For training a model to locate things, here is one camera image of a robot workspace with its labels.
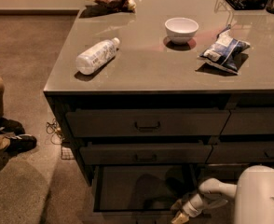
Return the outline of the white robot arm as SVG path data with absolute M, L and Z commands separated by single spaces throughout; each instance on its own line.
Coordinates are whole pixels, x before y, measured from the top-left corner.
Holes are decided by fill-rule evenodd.
M 274 224 L 274 169 L 255 165 L 245 169 L 236 184 L 208 177 L 171 207 L 171 224 L 186 224 L 204 210 L 234 202 L 233 224 Z

